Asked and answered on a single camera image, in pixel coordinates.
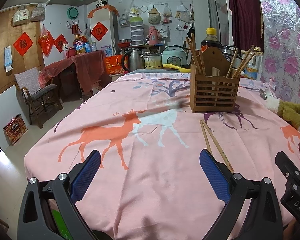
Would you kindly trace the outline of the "printed wooden chopstick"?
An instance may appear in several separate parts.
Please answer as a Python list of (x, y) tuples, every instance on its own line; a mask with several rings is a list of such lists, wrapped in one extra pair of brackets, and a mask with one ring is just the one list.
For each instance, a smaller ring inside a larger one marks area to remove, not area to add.
[(211, 139), (212, 139), (212, 141), (213, 141), (215, 147), (217, 148), (219, 154), (221, 155), (221, 157), (222, 157), (222, 159), (223, 159), (225, 165), (227, 166), (227, 168), (228, 168), (232, 173), (234, 173), (235, 171), (234, 171), (232, 165), (230, 164), (229, 159), (227, 158), (225, 152), (224, 152), (223, 149), (221, 148), (219, 142), (217, 141), (216, 137), (213, 135), (213, 133), (212, 133), (212, 131), (211, 131), (211, 129), (210, 129), (209, 127), (208, 127), (208, 134), (210, 135), (210, 137), (211, 137)]

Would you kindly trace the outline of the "brown plush toy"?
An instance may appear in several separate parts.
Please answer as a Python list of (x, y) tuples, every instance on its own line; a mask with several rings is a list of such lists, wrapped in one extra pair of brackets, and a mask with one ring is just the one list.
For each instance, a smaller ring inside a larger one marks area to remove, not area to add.
[(277, 114), (294, 128), (300, 128), (300, 103), (283, 101), (270, 96), (267, 99), (266, 108)]

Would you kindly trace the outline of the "red box on floor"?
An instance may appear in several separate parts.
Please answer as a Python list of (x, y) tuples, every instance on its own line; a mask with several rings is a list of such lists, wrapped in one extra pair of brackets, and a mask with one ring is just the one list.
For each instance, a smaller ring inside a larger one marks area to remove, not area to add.
[(6, 137), (11, 145), (14, 145), (27, 131), (25, 122), (20, 114), (10, 120), (3, 128)]

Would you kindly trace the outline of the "clear plastic bottle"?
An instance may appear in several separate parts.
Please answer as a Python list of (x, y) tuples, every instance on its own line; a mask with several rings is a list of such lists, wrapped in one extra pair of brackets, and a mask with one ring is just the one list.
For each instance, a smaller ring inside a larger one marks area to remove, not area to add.
[(263, 52), (260, 47), (251, 46), (251, 51), (255, 53), (246, 67), (241, 72), (241, 75), (247, 79), (260, 81), (263, 67)]

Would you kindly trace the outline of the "brown wooden chopstick holder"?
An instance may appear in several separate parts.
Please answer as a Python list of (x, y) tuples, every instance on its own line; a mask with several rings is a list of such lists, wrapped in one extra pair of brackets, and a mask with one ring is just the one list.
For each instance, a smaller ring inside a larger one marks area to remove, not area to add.
[(239, 78), (228, 74), (230, 62), (215, 47), (198, 51), (191, 64), (190, 107), (193, 113), (232, 112)]

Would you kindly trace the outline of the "pink deer print tablecloth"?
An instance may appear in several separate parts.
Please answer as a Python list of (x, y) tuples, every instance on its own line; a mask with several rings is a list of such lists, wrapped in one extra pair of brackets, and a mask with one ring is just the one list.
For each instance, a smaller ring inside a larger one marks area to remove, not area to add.
[(50, 129), (25, 155), (28, 178), (55, 179), (92, 150), (101, 168), (76, 205), (92, 230), (113, 239), (202, 239), (224, 203), (200, 163), (204, 120), (233, 169), (285, 178), (275, 164), (283, 151), (300, 166), (300, 132), (266, 108), (262, 83), (242, 79), (231, 113), (193, 113), (187, 74), (137, 73), (110, 83)]

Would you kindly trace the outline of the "black pressure cooker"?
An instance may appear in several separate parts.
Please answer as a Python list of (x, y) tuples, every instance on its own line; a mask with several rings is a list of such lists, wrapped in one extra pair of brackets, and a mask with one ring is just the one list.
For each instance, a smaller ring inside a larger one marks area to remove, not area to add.
[[(227, 59), (228, 62), (230, 62), (230, 63), (232, 62), (232, 58), (234, 56), (236, 49), (237, 49), (237, 47), (232, 44), (222, 46), (222, 49), (221, 49), (222, 54)], [(241, 61), (242, 61), (242, 53), (241, 53), (241, 50), (238, 49), (238, 52), (236, 54), (236, 59), (234, 60), (233, 67), (238, 68)]]

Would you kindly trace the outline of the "soy sauce bottle yellow cap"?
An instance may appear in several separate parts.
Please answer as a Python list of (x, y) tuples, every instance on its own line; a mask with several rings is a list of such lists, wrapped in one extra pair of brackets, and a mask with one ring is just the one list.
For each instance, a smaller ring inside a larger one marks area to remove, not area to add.
[(200, 50), (205, 51), (209, 47), (215, 47), (219, 50), (222, 49), (222, 44), (217, 38), (217, 30), (210, 27), (206, 29), (206, 38), (201, 41)]

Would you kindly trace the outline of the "yellow pan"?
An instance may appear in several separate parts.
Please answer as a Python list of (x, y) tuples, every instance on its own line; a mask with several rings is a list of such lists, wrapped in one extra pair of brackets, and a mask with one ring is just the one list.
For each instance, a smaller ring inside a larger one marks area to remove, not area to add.
[(191, 69), (190, 68), (183, 68), (180, 66), (176, 66), (170, 63), (166, 63), (162, 65), (163, 69), (167, 69), (167, 70), (173, 70), (173, 71), (178, 71), (180, 73), (190, 73)]

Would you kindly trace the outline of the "mint green rice cooker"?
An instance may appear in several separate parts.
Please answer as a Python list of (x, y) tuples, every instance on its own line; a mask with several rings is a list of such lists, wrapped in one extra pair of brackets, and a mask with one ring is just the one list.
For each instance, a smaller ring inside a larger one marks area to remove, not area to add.
[(188, 51), (188, 48), (184, 48), (178, 45), (167, 46), (162, 51), (162, 63), (169, 63), (179, 67), (186, 66)]

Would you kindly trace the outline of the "red covered side table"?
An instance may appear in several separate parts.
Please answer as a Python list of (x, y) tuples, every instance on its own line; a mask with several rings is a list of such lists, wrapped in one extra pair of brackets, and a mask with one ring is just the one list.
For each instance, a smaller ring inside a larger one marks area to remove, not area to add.
[(111, 77), (107, 74), (104, 66), (105, 59), (105, 53), (97, 50), (51, 63), (40, 71), (40, 87), (44, 88), (49, 81), (60, 81), (61, 73), (71, 72), (80, 99), (83, 99), (83, 94), (93, 94), (93, 87), (97, 83), (102, 88), (111, 83)]

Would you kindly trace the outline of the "red gift box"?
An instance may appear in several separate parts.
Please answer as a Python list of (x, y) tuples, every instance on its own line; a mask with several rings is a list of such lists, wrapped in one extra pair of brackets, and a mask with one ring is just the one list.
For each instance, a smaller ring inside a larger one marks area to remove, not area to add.
[(104, 67), (108, 75), (122, 74), (127, 71), (122, 68), (122, 55), (109, 56), (104, 58)]

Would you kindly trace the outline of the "steel pot with lid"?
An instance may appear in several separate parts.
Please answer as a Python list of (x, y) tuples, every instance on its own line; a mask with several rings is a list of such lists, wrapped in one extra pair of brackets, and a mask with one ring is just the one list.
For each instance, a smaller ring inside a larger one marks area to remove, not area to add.
[(144, 60), (145, 69), (162, 69), (161, 54), (147, 54), (140, 57)]

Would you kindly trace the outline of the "cooking oil bottle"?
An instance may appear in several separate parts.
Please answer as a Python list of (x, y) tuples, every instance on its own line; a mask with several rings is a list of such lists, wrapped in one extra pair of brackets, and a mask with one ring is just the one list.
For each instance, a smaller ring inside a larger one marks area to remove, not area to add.
[(84, 54), (85, 53), (85, 41), (79, 35), (76, 35), (73, 41), (73, 47), (76, 50), (76, 54)]

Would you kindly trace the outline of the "stainless electric kettle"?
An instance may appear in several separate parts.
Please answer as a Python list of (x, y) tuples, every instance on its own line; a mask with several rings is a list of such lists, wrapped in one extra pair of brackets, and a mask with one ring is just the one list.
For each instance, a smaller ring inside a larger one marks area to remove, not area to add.
[(138, 49), (126, 51), (121, 58), (121, 67), (127, 72), (144, 69), (145, 63), (142, 52)]

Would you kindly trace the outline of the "pink thermos jug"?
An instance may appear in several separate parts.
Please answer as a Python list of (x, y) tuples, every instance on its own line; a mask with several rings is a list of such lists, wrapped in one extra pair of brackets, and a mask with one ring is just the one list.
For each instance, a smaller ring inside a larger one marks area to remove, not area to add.
[(155, 26), (150, 26), (148, 33), (148, 40), (150, 45), (161, 44), (161, 35)]

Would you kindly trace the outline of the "white refrigerator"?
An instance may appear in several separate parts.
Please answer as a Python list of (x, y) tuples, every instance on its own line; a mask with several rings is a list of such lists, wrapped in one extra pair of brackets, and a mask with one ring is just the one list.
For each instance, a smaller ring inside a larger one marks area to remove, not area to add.
[(106, 57), (119, 55), (117, 46), (119, 31), (117, 18), (119, 13), (112, 5), (95, 8), (88, 13), (92, 42), (98, 50), (102, 50)]

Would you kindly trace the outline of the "stacked grey steamer containers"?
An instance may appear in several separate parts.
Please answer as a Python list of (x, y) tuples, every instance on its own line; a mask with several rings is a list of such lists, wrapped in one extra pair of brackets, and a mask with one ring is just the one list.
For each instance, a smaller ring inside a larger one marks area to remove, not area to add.
[(143, 45), (143, 19), (140, 16), (130, 18), (131, 46)]

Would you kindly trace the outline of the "green round plate on wall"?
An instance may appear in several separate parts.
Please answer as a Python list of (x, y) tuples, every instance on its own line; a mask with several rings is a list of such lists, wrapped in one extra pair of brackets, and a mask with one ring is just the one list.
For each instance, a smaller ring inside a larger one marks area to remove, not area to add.
[(78, 15), (79, 15), (79, 12), (76, 7), (70, 7), (67, 10), (67, 16), (72, 21), (75, 20), (76, 18), (78, 18)]

